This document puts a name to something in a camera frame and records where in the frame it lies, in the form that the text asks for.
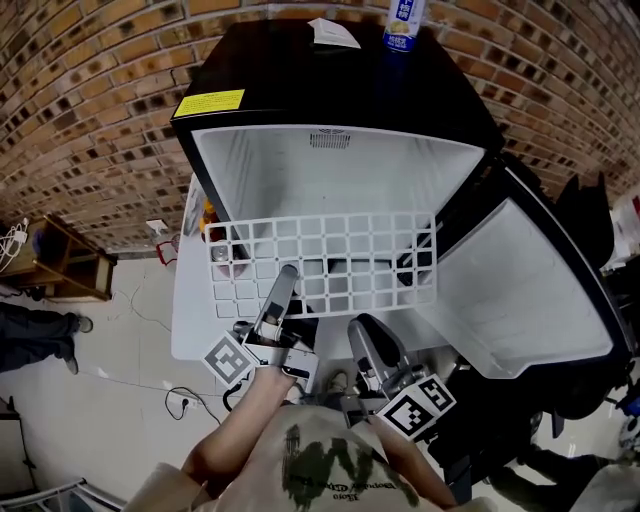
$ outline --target wooden shelf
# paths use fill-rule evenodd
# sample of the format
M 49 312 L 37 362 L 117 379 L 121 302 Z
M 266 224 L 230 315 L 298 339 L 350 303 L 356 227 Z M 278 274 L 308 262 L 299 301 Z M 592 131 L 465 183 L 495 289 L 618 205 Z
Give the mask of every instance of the wooden shelf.
M 27 242 L 0 282 L 18 289 L 44 287 L 53 301 L 106 301 L 116 260 L 56 218 L 45 216 L 27 229 Z

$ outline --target paper note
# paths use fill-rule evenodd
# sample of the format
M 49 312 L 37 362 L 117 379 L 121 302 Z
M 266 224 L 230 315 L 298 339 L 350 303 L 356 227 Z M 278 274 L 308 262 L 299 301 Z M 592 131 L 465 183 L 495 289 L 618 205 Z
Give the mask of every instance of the paper note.
M 221 110 L 236 110 L 240 107 L 244 89 L 236 91 L 208 92 L 196 94 L 182 99 L 174 117 L 203 114 L 205 112 L 219 112 Z
M 323 18 L 316 18 L 309 22 L 313 27 L 315 44 L 331 44 L 334 46 L 346 46 L 347 48 L 360 48 L 360 44 L 351 33 L 342 25 L 338 25 Z

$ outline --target yellow warning label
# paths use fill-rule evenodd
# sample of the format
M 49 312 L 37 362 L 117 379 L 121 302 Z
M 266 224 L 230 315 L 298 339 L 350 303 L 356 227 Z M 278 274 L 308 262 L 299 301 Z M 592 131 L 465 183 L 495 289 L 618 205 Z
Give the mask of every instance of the yellow warning label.
M 236 110 L 240 107 L 243 94 L 244 89 L 238 89 L 237 91 L 208 92 L 187 96 L 182 99 L 175 117 L 219 112 L 220 110 Z

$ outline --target shoe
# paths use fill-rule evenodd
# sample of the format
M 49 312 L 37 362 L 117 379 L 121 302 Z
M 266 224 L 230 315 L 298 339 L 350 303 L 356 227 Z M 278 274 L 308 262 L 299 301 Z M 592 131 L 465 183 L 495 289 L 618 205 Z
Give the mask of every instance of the shoe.
M 292 405 L 299 405 L 304 398 L 304 390 L 302 386 L 297 382 L 291 386 L 291 389 L 287 393 L 285 400 L 291 402 Z
M 69 371 L 72 375 L 78 375 L 78 360 L 75 358 L 75 356 L 71 359 L 66 359 L 65 364 L 67 365 L 67 368 L 69 368 Z
M 528 445 L 522 452 L 516 457 L 516 462 L 521 466 L 527 465 L 527 458 L 533 453 L 541 450 L 541 448 L 535 443 L 535 438 L 531 440 L 531 444 Z
M 344 393 L 349 386 L 349 378 L 343 370 L 336 371 L 327 381 L 327 393 Z
M 78 316 L 78 330 L 85 333 L 93 331 L 93 320 L 87 316 Z

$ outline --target human arm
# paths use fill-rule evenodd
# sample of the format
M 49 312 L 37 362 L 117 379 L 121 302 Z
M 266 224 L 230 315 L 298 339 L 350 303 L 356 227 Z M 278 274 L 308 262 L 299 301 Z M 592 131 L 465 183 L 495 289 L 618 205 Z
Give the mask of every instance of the human arm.
M 217 498 L 244 467 L 294 382 L 280 368 L 256 369 L 240 402 L 220 427 L 191 450 L 182 471 L 199 484 L 208 482 L 209 496 Z
M 426 461 L 414 442 L 407 441 L 380 418 L 369 418 L 391 469 L 402 475 L 423 498 L 446 510 L 457 506 L 453 493 Z

